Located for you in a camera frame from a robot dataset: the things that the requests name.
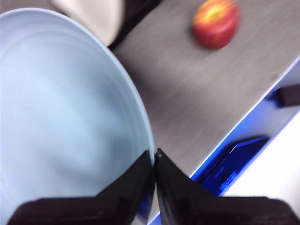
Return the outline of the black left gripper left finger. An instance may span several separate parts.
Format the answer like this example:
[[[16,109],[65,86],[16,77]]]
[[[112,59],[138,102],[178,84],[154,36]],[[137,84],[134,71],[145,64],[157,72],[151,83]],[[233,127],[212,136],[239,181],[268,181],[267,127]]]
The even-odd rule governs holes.
[[[154,194],[149,151],[113,183],[91,197],[43,198],[21,204],[10,225],[130,225],[136,215],[147,222]]]

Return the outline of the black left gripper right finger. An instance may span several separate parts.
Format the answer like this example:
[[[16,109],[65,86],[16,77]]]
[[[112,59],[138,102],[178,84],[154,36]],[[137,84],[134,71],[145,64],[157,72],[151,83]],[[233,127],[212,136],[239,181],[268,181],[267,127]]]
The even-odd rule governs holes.
[[[155,155],[157,197],[164,225],[298,225],[284,201],[218,197],[190,179],[161,149]]]

